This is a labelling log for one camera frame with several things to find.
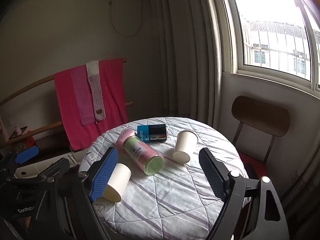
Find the white paper cup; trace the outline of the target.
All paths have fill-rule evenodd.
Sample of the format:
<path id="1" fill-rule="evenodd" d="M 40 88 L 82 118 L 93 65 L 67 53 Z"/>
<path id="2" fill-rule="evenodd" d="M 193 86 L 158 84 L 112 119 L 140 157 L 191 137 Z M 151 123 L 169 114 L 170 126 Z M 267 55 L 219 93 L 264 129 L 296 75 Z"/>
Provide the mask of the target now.
<path id="1" fill-rule="evenodd" d="M 179 163 L 188 163 L 190 156 L 198 143 L 197 135 L 192 131 L 181 131 L 177 135 L 176 145 L 172 157 Z"/>
<path id="2" fill-rule="evenodd" d="M 126 165 L 118 163 L 104 189 L 103 197 L 114 203 L 120 202 L 130 178 L 131 170 Z"/>

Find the red yellow box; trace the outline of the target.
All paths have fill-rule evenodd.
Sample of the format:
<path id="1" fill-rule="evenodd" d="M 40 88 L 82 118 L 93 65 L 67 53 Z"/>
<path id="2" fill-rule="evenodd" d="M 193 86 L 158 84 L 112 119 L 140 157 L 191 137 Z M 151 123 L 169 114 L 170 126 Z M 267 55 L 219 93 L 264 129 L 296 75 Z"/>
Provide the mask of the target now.
<path id="1" fill-rule="evenodd" d="M 16 153 L 20 153 L 23 152 L 33 146 L 36 146 L 36 142 L 34 140 L 33 137 L 27 137 L 23 140 L 18 141 L 15 145 L 14 145 L 14 151 Z"/>

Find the white rabbit figurine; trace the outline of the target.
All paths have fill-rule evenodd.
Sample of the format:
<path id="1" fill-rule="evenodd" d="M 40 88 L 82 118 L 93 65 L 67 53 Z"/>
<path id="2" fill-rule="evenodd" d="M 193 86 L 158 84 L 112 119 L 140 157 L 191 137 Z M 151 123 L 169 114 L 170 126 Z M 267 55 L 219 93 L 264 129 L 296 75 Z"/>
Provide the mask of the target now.
<path id="1" fill-rule="evenodd" d="M 15 130 L 14 130 L 14 136 L 19 136 L 22 134 L 22 130 L 20 129 L 20 127 L 18 125 L 14 126 Z"/>

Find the pink green towel canister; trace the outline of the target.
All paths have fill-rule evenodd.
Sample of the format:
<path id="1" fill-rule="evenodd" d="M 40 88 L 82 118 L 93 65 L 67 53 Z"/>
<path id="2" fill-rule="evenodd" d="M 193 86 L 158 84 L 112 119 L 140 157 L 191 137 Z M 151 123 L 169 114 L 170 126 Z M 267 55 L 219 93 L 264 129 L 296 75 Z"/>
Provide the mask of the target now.
<path id="1" fill-rule="evenodd" d="M 148 144 L 141 141 L 135 132 L 125 128 L 115 143 L 116 149 L 127 154 L 148 176 L 159 172 L 164 166 L 164 158 Z"/>

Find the striped quilted table cover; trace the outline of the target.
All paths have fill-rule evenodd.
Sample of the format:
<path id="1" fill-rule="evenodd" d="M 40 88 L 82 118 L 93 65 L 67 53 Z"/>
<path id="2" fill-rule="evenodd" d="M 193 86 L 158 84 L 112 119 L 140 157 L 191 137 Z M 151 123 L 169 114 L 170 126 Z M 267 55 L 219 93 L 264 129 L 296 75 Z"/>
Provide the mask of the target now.
<path id="1" fill-rule="evenodd" d="M 199 164 L 199 151 L 206 147 L 229 170 L 247 172 L 232 143 L 217 130 L 189 118 L 161 117 L 140 119 L 101 134 L 87 149 L 80 171 L 87 171 L 106 150 L 113 147 L 122 130 L 139 125 L 165 124 L 168 138 L 152 148 L 163 155 L 164 166 L 147 176 L 125 153 L 118 161 L 132 172 L 122 199 L 112 203 L 99 198 L 94 208 L 112 239 L 205 239 L 212 229 L 223 201 L 217 198 Z M 198 143 L 190 161 L 180 164 L 172 154 L 178 133 L 194 132 Z"/>

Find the blue black CoolTowel can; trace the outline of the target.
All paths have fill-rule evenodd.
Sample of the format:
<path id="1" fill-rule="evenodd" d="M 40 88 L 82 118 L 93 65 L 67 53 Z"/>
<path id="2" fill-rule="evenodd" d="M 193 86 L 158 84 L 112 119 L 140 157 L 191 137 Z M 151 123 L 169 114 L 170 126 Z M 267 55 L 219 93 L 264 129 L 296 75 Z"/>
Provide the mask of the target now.
<path id="1" fill-rule="evenodd" d="M 166 124 L 137 126 L 137 135 L 145 143 L 165 142 L 167 140 Z"/>

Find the brown wooden chair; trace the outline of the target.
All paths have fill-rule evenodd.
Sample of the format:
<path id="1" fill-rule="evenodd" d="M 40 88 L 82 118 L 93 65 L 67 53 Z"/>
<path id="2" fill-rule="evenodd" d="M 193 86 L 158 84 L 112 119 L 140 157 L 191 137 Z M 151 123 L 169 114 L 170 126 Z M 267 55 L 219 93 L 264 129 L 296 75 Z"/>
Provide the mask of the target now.
<path id="1" fill-rule="evenodd" d="M 289 130 L 290 114 L 287 109 L 270 102 L 261 101 L 249 96 L 240 95 L 233 101 L 232 116 L 239 121 L 232 144 L 236 145 L 244 125 L 271 136 L 267 152 L 263 160 L 238 152 L 245 170 L 251 179 L 259 179 L 267 175 L 266 163 L 270 156 L 274 141 L 281 138 Z"/>

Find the light pink narrow cloth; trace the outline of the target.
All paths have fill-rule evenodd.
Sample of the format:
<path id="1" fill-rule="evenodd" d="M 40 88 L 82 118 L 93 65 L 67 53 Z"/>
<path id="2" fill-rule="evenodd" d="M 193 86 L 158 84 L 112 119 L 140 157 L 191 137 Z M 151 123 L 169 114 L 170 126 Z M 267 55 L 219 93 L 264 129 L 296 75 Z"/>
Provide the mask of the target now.
<path id="1" fill-rule="evenodd" d="M 82 126 L 95 122 L 91 91 L 87 79 L 86 66 L 71 69 L 71 78 Z"/>

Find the white pink knitted strip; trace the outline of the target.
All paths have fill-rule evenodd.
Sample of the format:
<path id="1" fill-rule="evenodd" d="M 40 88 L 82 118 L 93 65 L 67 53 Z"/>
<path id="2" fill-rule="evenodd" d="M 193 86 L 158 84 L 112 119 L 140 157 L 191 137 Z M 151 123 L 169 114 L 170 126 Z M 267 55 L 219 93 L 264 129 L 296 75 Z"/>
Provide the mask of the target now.
<path id="1" fill-rule="evenodd" d="M 105 119 L 105 107 L 100 83 L 99 61 L 86 63 L 87 79 L 92 94 L 94 116 L 97 121 Z"/>

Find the grey window curtain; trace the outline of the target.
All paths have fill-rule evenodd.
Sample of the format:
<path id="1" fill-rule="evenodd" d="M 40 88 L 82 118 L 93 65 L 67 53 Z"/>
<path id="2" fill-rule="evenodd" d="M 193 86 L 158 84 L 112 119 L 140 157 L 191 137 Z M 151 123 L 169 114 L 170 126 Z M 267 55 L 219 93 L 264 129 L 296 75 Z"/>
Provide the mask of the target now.
<path id="1" fill-rule="evenodd" d="M 151 0 L 166 115 L 219 125 L 222 48 L 214 0 Z"/>

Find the white framed window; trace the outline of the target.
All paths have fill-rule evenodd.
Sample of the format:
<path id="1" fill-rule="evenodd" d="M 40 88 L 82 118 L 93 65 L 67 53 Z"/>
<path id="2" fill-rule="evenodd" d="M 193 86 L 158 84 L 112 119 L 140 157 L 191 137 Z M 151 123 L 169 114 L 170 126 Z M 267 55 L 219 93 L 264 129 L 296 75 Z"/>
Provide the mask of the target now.
<path id="1" fill-rule="evenodd" d="M 319 20 L 308 0 L 223 0 L 233 74 L 319 97 Z"/>

